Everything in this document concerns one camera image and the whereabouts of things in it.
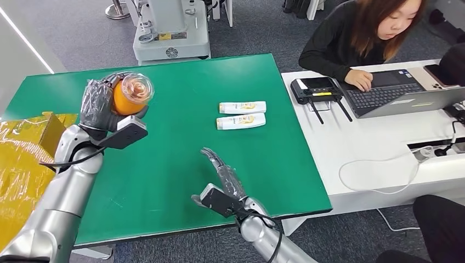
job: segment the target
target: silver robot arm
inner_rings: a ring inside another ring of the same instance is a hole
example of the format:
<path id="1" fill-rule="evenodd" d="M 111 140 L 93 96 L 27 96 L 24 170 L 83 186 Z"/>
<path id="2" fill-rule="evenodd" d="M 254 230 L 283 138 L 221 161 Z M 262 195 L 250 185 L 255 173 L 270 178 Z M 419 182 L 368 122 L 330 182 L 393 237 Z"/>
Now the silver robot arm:
<path id="1" fill-rule="evenodd" d="M 69 159 L 76 146 L 86 141 L 89 135 L 83 129 L 69 127 L 61 136 L 55 160 Z M 96 151 L 94 146 L 83 147 L 74 153 L 73 160 Z M 62 173 L 58 168 L 24 227 L 0 254 L 0 262 L 68 262 L 102 162 L 99 153 Z"/>
<path id="2" fill-rule="evenodd" d="M 244 240 L 251 242 L 268 263 L 316 263 L 299 246 L 278 231 L 265 207 L 245 194 L 235 171 L 208 148 L 201 152 L 216 168 L 223 189 L 208 184 L 200 195 L 193 195 L 197 205 L 214 210 L 224 217 L 234 215 Z"/>
<path id="3" fill-rule="evenodd" d="M 123 149 L 148 134 L 139 119 L 144 117 L 148 106 L 131 116 L 119 116 L 112 110 L 113 87 L 127 73 L 88 82 L 80 123 L 63 132 L 55 163 L 41 163 L 55 170 L 55 177 L 23 228 L 0 253 L 0 262 L 69 261 L 95 177 L 103 163 L 103 150 Z"/>

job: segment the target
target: green tablecloth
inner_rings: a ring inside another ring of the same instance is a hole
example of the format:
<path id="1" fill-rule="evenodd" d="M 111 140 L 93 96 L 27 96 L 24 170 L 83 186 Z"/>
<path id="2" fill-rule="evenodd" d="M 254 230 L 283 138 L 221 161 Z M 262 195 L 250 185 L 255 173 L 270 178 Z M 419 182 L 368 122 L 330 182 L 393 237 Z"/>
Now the green tablecloth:
<path id="1" fill-rule="evenodd" d="M 155 86 L 143 119 L 149 135 L 105 151 L 76 245 L 233 222 L 190 196 L 220 181 L 206 146 L 236 168 L 250 196 L 273 216 L 310 214 L 331 203 L 270 54 L 27 77 L 3 119 L 42 111 L 79 113 L 88 79 L 117 70 L 148 76 Z M 264 100 L 266 125 L 216 130 L 220 102 Z"/>

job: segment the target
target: long hair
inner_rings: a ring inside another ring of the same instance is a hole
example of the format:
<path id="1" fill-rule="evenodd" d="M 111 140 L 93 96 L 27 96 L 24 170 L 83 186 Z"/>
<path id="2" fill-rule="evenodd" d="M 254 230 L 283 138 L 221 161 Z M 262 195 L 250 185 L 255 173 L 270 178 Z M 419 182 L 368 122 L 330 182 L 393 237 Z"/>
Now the long hair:
<path id="1" fill-rule="evenodd" d="M 354 27 L 350 44 L 360 54 L 366 57 L 373 48 L 376 41 L 379 41 L 377 30 L 379 24 L 390 14 L 400 8 L 407 0 L 357 0 L 358 10 L 355 17 Z M 384 49 L 384 59 L 391 59 L 399 50 L 400 45 L 407 37 L 409 31 L 421 20 L 421 15 L 426 6 L 426 0 L 422 0 L 412 24 L 402 33 L 386 40 Z"/>

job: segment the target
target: floor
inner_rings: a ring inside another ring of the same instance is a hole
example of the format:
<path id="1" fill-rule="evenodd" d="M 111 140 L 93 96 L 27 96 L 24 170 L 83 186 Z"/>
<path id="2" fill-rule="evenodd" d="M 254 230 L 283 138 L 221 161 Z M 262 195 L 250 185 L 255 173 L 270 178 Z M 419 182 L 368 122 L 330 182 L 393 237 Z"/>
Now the floor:
<path id="1" fill-rule="evenodd" d="M 134 66 L 135 28 L 130 19 L 109 20 L 109 0 L 17 0 L 28 20 L 69 71 Z M 297 59 L 308 38 L 341 0 L 328 0 L 314 21 L 281 11 L 282 0 L 235 0 L 234 27 L 223 13 L 211 21 L 213 57 L 272 53 L 281 72 L 300 71 Z M 421 23 L 390 62 L 438 59 L 450 47 Z M 411 207 L 383 209 L 395 228 L 414 226 Z M 386 249 L 428 258 L 419 231 L 391 232 L 375 210 L 307 220 L 292 236 L 318 262 L 374 262 Z M 235 228 L 120 243 L 106 261 L 73 254 L 70 262 L 263 262 Z"/>

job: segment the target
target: laptop keyboard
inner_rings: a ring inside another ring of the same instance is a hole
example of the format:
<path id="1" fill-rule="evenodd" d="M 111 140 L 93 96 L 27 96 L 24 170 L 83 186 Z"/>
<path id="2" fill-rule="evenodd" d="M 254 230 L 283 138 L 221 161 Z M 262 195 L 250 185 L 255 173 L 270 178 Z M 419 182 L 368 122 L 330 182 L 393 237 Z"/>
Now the laptop keyboard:
<path id="1" fill-rule="evenodd" d="M 424 89 L 418 84 L 396 85 L 391 87 L 372 88 L 369 92 L 360 90 L 348 90 L 356 108 L 380 107 L 397 99 L 406 93 L 423 92 Z"/>

